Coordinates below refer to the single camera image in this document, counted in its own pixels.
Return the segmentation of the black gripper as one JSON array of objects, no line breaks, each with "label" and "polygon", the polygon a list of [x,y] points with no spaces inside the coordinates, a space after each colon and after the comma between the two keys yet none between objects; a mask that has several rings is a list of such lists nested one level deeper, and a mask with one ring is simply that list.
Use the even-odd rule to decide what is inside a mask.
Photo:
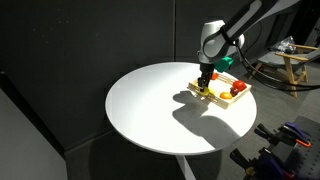
[{"label": "black gripper", "polygon": [[200,92],[204,92],[204,87],[209,87],[214,68],[215,66],[213,64],[200,64],[201,76],[197,79]]}]

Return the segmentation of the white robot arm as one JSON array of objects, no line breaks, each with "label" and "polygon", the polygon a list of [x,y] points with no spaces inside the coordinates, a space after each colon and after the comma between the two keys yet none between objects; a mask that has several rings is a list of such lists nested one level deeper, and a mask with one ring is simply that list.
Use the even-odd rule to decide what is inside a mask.
[{"label": "white robot arm", "polygon": [[239,38],[260,20],[287,9],[299,0],[250,0],[228,22],[216,20],[205,23],[202,29],[200,50],[201,76],[198,87],[203,92],[209,85],[214,63],[232,53],[232,46],[240,48]]}]

